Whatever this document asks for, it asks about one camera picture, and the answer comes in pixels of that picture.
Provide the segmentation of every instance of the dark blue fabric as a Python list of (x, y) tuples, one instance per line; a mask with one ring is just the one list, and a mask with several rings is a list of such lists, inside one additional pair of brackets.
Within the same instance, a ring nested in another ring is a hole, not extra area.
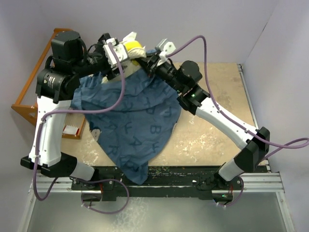
[[(71, 107), (98, 110), (112, 106), (120, 95), (121, 82), (101, 82), (100, 73), (82, 78)], [(147, 179), (148, 161), (171, 136), (181, 111), (177, 97), (159, 77), (149, 78), (140, 69), (126, 78), (124, 98), (114, 110), (85, 115), (105, 153), (137, 184)]]

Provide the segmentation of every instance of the white backdrop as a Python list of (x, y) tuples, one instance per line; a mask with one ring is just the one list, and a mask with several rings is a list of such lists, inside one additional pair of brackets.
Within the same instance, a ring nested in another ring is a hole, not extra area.
[(29, 154), (34, 127), (11, 109), (53, 30), (35, 0), (0, 1), (0, 225), (17, 231), (31, 184), (20, 166)]
[[(102, 33), (122, 39), (131, 31), (149, 49), (169, 38), (176, 47), (203, 34), (210, 62), (243, 63), (267, 23), (277, 0), (39, 0), (53, 27), (81, 33), (87, 45)], [(173, 59), (203, 60), (201, 42)]]
[[(308, 41), (309, 1), (282, 0), (244, 65), (258, 123), (279, 143), (309, 136)], [(308, 231), (309, 147), (282, 150), (270, 164), (281, 173), (297, 231)]]

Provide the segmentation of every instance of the beige tabletop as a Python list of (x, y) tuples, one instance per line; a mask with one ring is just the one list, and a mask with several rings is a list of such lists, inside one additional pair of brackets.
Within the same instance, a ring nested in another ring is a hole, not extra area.
[[(203, 63), (199, 63), (199, 67), (204, 75)], [(253, 125), (237, 64), (210, 63), (207, 67), (211, 89), (217, 102), (241, 120)], [(199, 85), (207, 90), (205, 79), (200, 80)], [(85, 125), (80, 140), (62, 139), (61, 149), (89, 165), (114, 165), (93, 139), (88, 124)], [(212, 124), (182, 110), (169, 142), (149, 165), (222, 165), (238, 152), (236, 145)]]

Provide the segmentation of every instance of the orange wooden stand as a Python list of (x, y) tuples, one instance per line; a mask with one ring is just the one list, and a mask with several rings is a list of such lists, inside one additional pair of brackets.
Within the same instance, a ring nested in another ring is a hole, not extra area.
[[(54, 33), (50, 40), (48, 41), (44, 51), (42, 52), (42, 55), (40, 56), (38, 62), (36, 63), (34, 69), (32, 70), (32, 73), (30, 74), (26, 84), (24, 85), (22, 91), (20, 92), (16, 102), (11, 106), (13, 110), (15, 110), (17, 113), (19, 113), (25, 120), (30, 122), (32, 125), (36, 126), (37, 122), (37, 115), (38, 115), (38, 105), (37, 103), (34, 103), (34, 105), (23, 105), (21, 104), (23, 98), (26, 95), (26, 92), (28, 91), (34, 77), (36, 76), (40, 66), (42, 65), (50, 47), (51, 47), (51, 41), (55, 37), (55, 35), (61, 31), (68, 31), (71, 29), (68, 28), (55, 28)], [(72, 134), (62, 134), (62, 138), (69, 138), (69, 139), (80, 139), (81, 137), (81, 132), (83, 129), (83, 125), (85, 123), (85, 117), (82, 120), (81, 125), (78, 127), (79, 130), (76, 135)]]

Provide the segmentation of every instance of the purple cable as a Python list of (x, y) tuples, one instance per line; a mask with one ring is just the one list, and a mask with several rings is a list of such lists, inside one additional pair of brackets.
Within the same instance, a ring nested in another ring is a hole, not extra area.
[(94, 208), (90, 207), (89, 205), (86, 205), (84, 203), (83, 196), (81, 196), (81, 200), (82, 200), (82, 204), (83, 204), (82, 206), (86, 207), (87, 209), (90, 209), (90, 210), (95, 211), (95, 212), (100, 213), (100, 214), (117, 214), (117, 213), (121, 212), (127, 206), (127, 204), (129, 203), (129, 199), (130, 199), (129, 190), (127, 189), (126, 185), (119, 180), (116, 180), (116, 179), (105, 179), (105, 180), (98, 180), (98, 181), (86, 181), (86, 180), (82, 180), (82, 179), (77, 179), (77, 180), (79, 180), (80, 182), (83, 182), (83, 183), (88, 183), (88, 184), (97, 184), (97, 183), (115, 181), (115, 182), (121, 184), (126, 190), (126, 196), (127, 196), (126, 203), (124, 204), (124, 206), (122, 206), (122, 208), (120, 208), (116, 211), (104, 212), (104, 211), (94, 209)]
[(40, 147), (40, 138), (41, 138), (41, 133), (42, 133), (42, 128), (43, 128), (43, 124), (45, 123), (46, 119), (48, 116), (50, 115), (53, 115), (53, 114), (63, 114), (63, 113), (75, 113), (75, 114), (102, 114), (102, 113), (105, 113), (105, 112), (108, 112), (112, 109), (114, 109), (119, 103), (120, 101), (122, 100), (124, 94), (125, 94), (125, 75), (124, 75), (124, 72), (123, 72), (123, 69), (122, 69), (122, 66), (121, 66), (121, 63), (118, 59), (118, 56), (116, 55), (113, 47), (112, 47), (112, 44), (109, 43), (108, 44), (113, 56), (115, 57), (116, 61), (117, 61), (117, 65), (118, 65), (118, 69), (119, 69), (119, 72), (120, 72), (120, 76), (121, 76), (121, 92), (120, 92), (120, 96), (118, 98), (118, 100), (115, 102), (114, 105), (112, 105), (111, 107), (108, 107), (106, 109), (102, 109), (102, 110), (56, 110), (56, 111), (51, 111), (51, 112), (48, 112), (46, 113), (45, 115), (43, 115), (42, 117), (42, 121), (41, 123), (39, 124), (39, 127), (38, 127), (38, 132), (37, 132), (37, 137), (36, 137), (36, 141), (35, 141), (35, 155), (36, 155), (36, 158), (35, 158), (35, 161), (34, 161), (34, 167), (33, 167), (33, 192), (34, 192), (34, 195), (35, 197), (39, 200), (39, 201), (44, 201), (54, 183), (56, 182), (57, 178), (55, 178), (53, 180), (53, 182), (51, 183), (46, 195), (44, 197), (40, 197), (39, 196), (39, 193), (38, 193), (38, 190), (37, 190), (37, 169), (38, 169), (38, 162), (39, 162), (39, 147)]
[[(192, 38), (191, 40), (189, 40), (187, 43), (185, 43), (183, 46), (181, 46), (180, 48), (178, 48), (176, 51), (174, 51), (173, 53), (167, 55), (166, 57), (169, 58), (177, 53), (179, 53), (180, 51), (182, 51), (185, 47), (187, 47), (189, 44), (191, 44), (193, 41), (197, 40), (201, 38), (204, 42), (204, 72), (205, 72), (205, 80), (206, 80), (206, 85), (207, 85), (207, 88), (208, 88), (208, 91), (209, 91), (209, 94), (211, 96), (211, 100), (213, 102), (213, 104), (215, 105), (215, 107), (217, 108), (217, 110), (226, 118), (228, 119), (229, 121), (231, 121), (232, 123), (234, 123), (235, 125), (237, 125), (238, 127), (240, 127), (241, 129), (243, 129), (244, 131), (247, 131), (250, 135), (252, 135), (253, 137), (257, 138), (258, 140), (262, 141), (263, 143), (266, 143), (266, 144), (269, 144), (269, 145), (272, 145), (272, 146), (276, 146), (276, 147), (279, 147), (279, 149), (276, 149), (275, 151), (271, 152), (267, 158), (269, 158), (270, 156), (272, 156), (273, 154), (275, 154), (276, 152), (280, 151), (282, 148), (287, 148), (287, 149), (298, 149), (298, 148), (303, 148), (303, 147), (306, 147), (309, 145), (309, 138), (299, 138), (299, 139), (295, 139), (293, 141), (290, 141), (288, 142), (287, 144), (285, 145), (280, 145), (280, 144), (276, 144), (276, 143), (273, 143), (273, 142), (270, 142), (270, 141), (267, 141), (265, 139), (262, 139), (261, 137), (259, 137), (258, 135), (256, 135), (255, 133), (247, 130), (243, 125), (239, 124), (238, 122), (236, 122), (235, 120), (231, 119), (229, 116), (227, 116), (223, 111), (220, 110), (215, 98), (214, 98), (214, 95), (211, 91), (211, 87), (209, 85), (209, 81), (208, 81), (208, 76), (207, 76), (207, 45), (206, 45), (206, 39), (204, 36), (202, 35), (198, 35), (194, 38)], [(297, 142), (301, 142), (301, 141), (306, 141), (305, 143), (303, 144), (300, 144), (300, 145), (295, 145), (295, 146), (290, 146), (291, 144), (294, 144), (294, 143), (297, 143)]]

